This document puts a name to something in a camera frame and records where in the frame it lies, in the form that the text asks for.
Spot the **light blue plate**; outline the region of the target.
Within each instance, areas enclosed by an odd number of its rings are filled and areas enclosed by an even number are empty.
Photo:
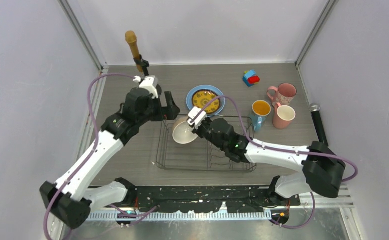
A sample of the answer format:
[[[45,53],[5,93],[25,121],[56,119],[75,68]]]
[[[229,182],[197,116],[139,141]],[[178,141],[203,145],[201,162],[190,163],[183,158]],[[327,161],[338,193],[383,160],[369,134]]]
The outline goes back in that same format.
[[[199,85],[199,86],[196,86],[186,96],[186,105],[189,108],[189,110],[191,110],[194,107],[193,104],[192,104],[192,96],[194,95],[195,92],[197,92],[199,90],[211,90],[211,91],[217,93],[218,96],[223,96],[224,95],[223,92],[220,89],[218,89],[217,87],[212,86],[212,85]],[[214,113],[214,114],[207,114],[208,116],[218,115],[224,109],[225,104],[226,104],[226,99],[225,98],[220,98],[220,101],[221,101],[220,109],[216,113]]]

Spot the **beige floral bowl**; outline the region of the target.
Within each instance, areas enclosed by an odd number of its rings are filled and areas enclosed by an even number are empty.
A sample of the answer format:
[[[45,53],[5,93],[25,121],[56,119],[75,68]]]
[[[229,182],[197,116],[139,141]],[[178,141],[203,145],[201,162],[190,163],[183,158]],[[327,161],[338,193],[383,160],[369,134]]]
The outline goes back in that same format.
[[[177,144],[190,144],[198,138],[198,135],[193,133],[193,128],[188,124],[188,117],[180,117],[172,126],[172,138]]]

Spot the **yellow plate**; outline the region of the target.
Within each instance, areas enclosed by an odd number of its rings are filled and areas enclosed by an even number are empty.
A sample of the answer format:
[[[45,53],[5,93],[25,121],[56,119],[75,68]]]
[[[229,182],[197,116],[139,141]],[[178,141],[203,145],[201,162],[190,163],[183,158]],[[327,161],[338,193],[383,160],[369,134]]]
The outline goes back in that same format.
[[[201,89],[193,94],[193,96],[191,97],[191,102],[194,107],[202,109],[205,105],[207,105],[217,96],[218,94],[212,90]],[[205,109],[205,112],[209,115],[215,114],[220,109],[221,105],[222,103],[220,99],[215,100]]]

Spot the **blue glazed mug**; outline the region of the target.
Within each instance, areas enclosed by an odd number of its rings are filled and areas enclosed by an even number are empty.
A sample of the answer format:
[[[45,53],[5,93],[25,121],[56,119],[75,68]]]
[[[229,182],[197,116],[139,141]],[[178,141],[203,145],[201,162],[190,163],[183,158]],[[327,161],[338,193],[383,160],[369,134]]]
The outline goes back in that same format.
[[[255,132],[262,128],[263,123],[272,111],[271,105],[265,100],[256,100],[251,106],[250,118]]]

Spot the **plain pink mug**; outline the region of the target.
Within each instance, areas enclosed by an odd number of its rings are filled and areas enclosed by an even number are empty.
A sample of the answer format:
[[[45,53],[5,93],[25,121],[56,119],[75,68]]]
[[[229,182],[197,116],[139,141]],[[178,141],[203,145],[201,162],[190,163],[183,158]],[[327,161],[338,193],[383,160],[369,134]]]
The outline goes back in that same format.
[[[274,111],[272,123],[277,129],[287,128],[296,118],[296,111],[289,105],[277,102]]]

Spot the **pink patterned mug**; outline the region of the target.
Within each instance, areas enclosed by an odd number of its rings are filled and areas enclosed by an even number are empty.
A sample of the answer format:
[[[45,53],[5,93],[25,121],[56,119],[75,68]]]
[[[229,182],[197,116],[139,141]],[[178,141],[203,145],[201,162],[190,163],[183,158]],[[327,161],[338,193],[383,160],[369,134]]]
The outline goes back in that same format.
[[[271,86],[266,92],[273,107],[276,106],[276,103],[283,106],[290,105],[297,93],[297,88],[290,83],[281,83],[278,87]]]

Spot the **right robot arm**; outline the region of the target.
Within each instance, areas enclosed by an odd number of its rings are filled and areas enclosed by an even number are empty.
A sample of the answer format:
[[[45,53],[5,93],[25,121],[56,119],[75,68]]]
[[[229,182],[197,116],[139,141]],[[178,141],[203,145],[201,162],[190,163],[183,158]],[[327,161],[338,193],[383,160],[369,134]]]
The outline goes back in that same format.
[[[189,126],[194,134],[220,149],[233,162],[267,164],[295,171],[272,179],[266,195],[274,205],[309,192],[329,199],[339,195],[346,165],[321,142],[314,141],[310,146],[271,144],[236,133],[223,118],[206,118],[199,124],[190,120]]]

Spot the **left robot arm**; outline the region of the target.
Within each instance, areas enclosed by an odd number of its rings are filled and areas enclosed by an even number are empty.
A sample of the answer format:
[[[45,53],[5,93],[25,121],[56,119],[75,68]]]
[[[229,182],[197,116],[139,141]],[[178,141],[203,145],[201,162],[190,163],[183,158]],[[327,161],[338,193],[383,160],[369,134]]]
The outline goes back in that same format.
[[[130,207],[135,203],[137,188],[122,177],[102,187],[91,189],[90,185],[106,163],[139,133],[141,126],[177,118],[181,110],[172,93],[166,91],[164,95],[166,106],[144,88],[131,89],[119,111],[106,119],[93,144],[71,169],[55,183],[46,181],[40,187],[49,213],[75,230],[93,211],[112,204]]]

